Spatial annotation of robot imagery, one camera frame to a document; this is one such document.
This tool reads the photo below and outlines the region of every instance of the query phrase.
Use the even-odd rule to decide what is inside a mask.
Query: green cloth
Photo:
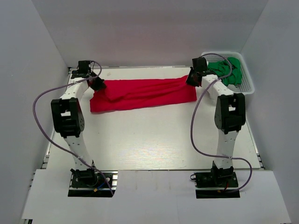
[[[228,86],[229,84],[232,85],[241,84],[242,72],[240,69],[241,68],[240,61],[234,57],[228,57],[228,60],[232,64],[233,72],[229,77],[222,79],[223,84],[225,84],[226,86]],[[213,70],[218,77],[226,76],[229,74],[229,64],[225,60],[220,62],[209,63],[207,68],[209,70]]]

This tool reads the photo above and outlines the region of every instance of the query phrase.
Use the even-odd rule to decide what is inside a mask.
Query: folded red towel
[[[90,111],[131,110],[195,101],[195,87],[185,84],[186,78],[107,80],[107,88],[95,92],[90,100]]]

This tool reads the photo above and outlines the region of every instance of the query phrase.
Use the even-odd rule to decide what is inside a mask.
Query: red cloth
[[[95,92],[90,100],[90,111],[131,110],[195,101],[195,87],[187,85],[186,79],[187,76],[171,79],[107,80],[107,88]]]

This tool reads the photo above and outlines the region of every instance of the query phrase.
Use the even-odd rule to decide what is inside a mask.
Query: white panel
[[[33,172],[47,146],[34,122],[39,93],[65,83],[67,67],[30,0],[2,0],[0,6],[0,202],[2,223],[19,223]],[[51,133],[50,93],[37,104]]]
[[[270,0],[242,50],[256,89],[247,101],[251,129],[292,223],[299,223],[298,11],[297,0]]]
[[[267,0],[33,0],[68,66],[190,65],[241,51]]]
[[[241,198],[196,199],[192,171],[121,171],[113,198],[67,197],[70,173],[38,170],[23,218],[34,224],[282,224],[290,222],[271,171],[255,171]],[[238,171],[240,184],[248,171]]]
[[[101,77],[108,79],[174,78],[189,73],[190,68],[104,69]],[[197,88],[198,97],[203,88]],[[89,100],[94,91],[88,89],[80,105],[85,119],[83,136],[87,150],[101,170],[120,169],[210,169],[213,158],[197,153],[190,141],[190,124],[196,102],[166,105],[129,111],[91,114]],[[216,105],[203,98],[194,122],[194,141],[202,151],[216,154],[218,129],[214,122]],[[54,141],[67,147],[60,134]],[[248,159],[260,168],[247,125],[235,142],[235,157]],[[235,168],[248,168],[243,161],[234,161]],[[50,148],[47,169],[74,167],[72,157]]]

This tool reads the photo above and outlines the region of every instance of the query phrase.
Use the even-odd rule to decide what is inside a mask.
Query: cable
[[[250,181],[251,179],[251,176],[252,176],[252,166],[250,164],[250,162],[244,158],[240,158],[240,157],[228,157],[228,156],[225,156],[225,155],[211,155],[211,154],[207,154],[207,153],[204,153],[202,151],[200,151],[198,148],[196,148],[195,146],[195,143],[194,143],[194,139],[193,139],[193,125],[194,125],[194,118],[195,118],[195,114],[196,114],[196,111],[197,111],[197,108],[202,100],[202,98],[204,97],[204,95],[207,93],[208,89],[214,85],[217,81],[223,79],[223,78],[226,78],[226,77],[229,77],[231,74],[232,74],[232,64],[230,63],[230,61],[228,59],[226,59],[225,57],[219,55],[219,54],[216,54],[216,53],[207,53],[207,54],[204,54],[200,57],[204,57],[204,56],[207,56],[207,55],[216,55],[216,56],[219,56],[221,58],[223,58],[228,64],[229,64],[229,73],[228,75],[225,75],[225,76],[222,76],[222,77],[219,77],[218,79],[214,80],[213,82],[211,82],[209,84],[209,86],[202,92],[201,96],[199,97],[199,100],[195,106],[195,109],[194,109],[194,112],[193,112],[193,115],[192,115],[192,119],[191,119],[191,127],[190,127],[190,137],[191,137],[191,143],[192,143],[192,146],[193,148],[199,153],[199,154],[202,154],[202,155],[205,155],[205,156],[208,156],[208,157],[214,157],[214,158],[225,158],[225,159],[232,159],[232,160],[242,160],[242,161],[245,161],[248,165],[249,165],[249,168],[250,168],[250,174],[249,174],[249,177],[247,179],[247,181],[239,188],[235,189],[235,190],[232,190],[232,191],[228,191],[229,193],[233,193],[233,192],[236,192],[236,191],[239,191],[241,189],[243,189]]]
[[[97,77],[99,77],[100,74],[102,73],[102,66],[101,66],[99,63],[97,63],[97,64],[98,64],[99,67],[100,67],[100,72],[98,73],[97,76],[89,77],[89,78],[84,78],[84,79],[82,79],[82,80],[80,80],[80,81],[78,81],[78,82],[76,82],[76,83],[69,83],[69,84],[66,84],[66,85],[62,85],[62,86],[59,86],[59,87],[56,87],[56,88],[53,88],[53,89],[46,90],[46,91],[42,92],[41,94],[39,94],[39,95],[36,97],[36,99],[34,100],[34,102],[33,102],[33,105],[32,105],[32,112],[33,112],[34,120],[36,121],[36,124],[37,124],[39,130],[41,130],[41,132],[42,132],[42,134],[45,136],[45,138],[46,138],[50,143],[52,143],[54,146],[56,146],[57,148],[60,148],[61,150],[63,150],[63,151],[65,151],[65,152],[67,152],[67,153],[69,153],[69,154],[75,156],[81,163],[83,163],[83,164],[84,164],[85,166],[87,166],[88,168],[93,169],[93,170],[97,171],[99,174],[101,174],[102,177],[105,179],[105,182],[107,183],[107,185],[108,185],[108,187],[109,187],[109,189],[110,189],[111,194],[113,195],[113,191],[112,191],[112,189],[111,189],[111,186],[110,186],[109,182],[106,180],[105,175],[104,175],[100,170],[98,170],[96,167],[92,167],[92,166],[90,166],[89,164],[87,164],[87,162],[85,162],[82,158],[80,158],[76,153],[74,153],[74,152],[72,152],[72,151],[70,151],[70,150],[68,150],[68,149],[66,149],[66,148],[64,148],[64,147],[62,147],[62,146],[60,146],[60,145],[58,145],[57,143],[55,143],[55,142],[54,142],[54,141],[47,135],[47,133],[44,131],[44,129],[43,129],[43,127],[41,126],[41,123],[39,122],[39,120],[38,120],[38,118],[37,118],[37,115],[36,115],[36,103],[37,103],[38,99],[39,99],[40,97],[42,97],[43,95],[45,95],[46,93],[48,93],[48,92],[52,92],[52,91],[55,91],[55,90],[59,90],[59,89],[62,89],[62,88],[68,87],[68,86],[72,86],[72,85],[75,85],[75,84],[77,84],[77,83],[81,83],[81,82],[84,82],[84,81],[87,81],[87,80],[96,79]]]

